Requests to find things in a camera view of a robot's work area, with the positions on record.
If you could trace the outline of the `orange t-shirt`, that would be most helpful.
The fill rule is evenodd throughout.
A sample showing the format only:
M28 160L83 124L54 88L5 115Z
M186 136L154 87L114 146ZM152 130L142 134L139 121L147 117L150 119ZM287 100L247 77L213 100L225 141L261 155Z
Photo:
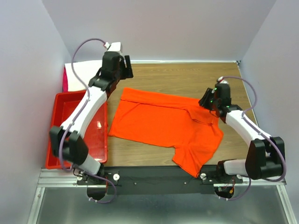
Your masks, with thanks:
M173 147L172 160L198 177L223 139L218 123L195 98L124 88L109 136Z

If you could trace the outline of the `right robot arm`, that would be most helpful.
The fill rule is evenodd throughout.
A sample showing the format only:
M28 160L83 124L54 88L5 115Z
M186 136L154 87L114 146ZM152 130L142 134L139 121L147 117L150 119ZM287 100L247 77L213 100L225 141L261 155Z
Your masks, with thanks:
M214 88L207 88L199 105L215 112L216 117L232 127L249 147L244 160L218 162L217 169L221 174L242 175L253 180L263 179L270 182L284 179L284 141L263 131L247 117L240 106L231 103L229 84L217 83Z

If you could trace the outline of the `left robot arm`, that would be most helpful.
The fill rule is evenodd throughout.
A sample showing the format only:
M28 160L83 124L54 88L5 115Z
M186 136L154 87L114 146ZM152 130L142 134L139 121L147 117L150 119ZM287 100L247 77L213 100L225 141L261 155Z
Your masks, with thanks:
M102 66L87 85L85 95L60 125L50 129L52 153L61 164L67 161L92 175L101 175L101 163L90 154L84 136L98 109L107 101L120 80L133 77L130 57L107 51Z

